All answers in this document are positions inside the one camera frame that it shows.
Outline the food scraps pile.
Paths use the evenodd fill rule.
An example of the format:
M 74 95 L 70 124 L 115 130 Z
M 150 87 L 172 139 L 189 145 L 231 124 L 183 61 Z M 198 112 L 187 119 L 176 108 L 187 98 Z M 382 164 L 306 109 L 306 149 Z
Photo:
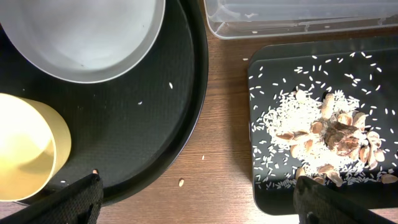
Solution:
M 381 133 L 370 127 L 370 117 L 359 100 L 341 90 L 315 98 L 295 87 L 263 120 L 271 143 L 299 161 L 289 180 L 294 187 L 301 176 L 341 187 L 349 175 L 373 171 L 386 160 Z M 397 174 L 386 172 L 378 181 L 396 184 Z

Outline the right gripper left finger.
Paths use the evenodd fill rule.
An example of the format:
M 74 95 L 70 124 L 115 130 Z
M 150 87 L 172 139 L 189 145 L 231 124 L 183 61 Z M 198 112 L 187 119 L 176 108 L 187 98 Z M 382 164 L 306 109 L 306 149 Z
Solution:
M 92 173 L 28 207 L 1 219 L 3 224 L 96 224 L 103 182 Z

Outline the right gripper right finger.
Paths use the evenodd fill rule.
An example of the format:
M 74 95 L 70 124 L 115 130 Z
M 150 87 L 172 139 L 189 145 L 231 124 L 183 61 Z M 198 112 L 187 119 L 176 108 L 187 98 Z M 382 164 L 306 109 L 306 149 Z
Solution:
M 300 223 L 393 223 L 307 176 L 298 178 L 293 204 Z

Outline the grey round plate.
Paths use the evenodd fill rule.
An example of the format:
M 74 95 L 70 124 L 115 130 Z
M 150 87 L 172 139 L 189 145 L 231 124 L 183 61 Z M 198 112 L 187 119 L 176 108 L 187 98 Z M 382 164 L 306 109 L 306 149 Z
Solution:
M 165 0 L 1 0 L 1 26 L 41 71 L 74 83 L 127 73 L 149 53 Z

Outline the yellow bowl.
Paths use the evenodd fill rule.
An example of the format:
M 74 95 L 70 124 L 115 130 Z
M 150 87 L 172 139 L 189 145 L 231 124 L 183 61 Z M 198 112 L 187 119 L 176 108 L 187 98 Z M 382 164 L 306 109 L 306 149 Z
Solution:
M 1 94 L 1 201 L 40 192 L 65 165 L 72 148 L 65 120 L 50 106 Z

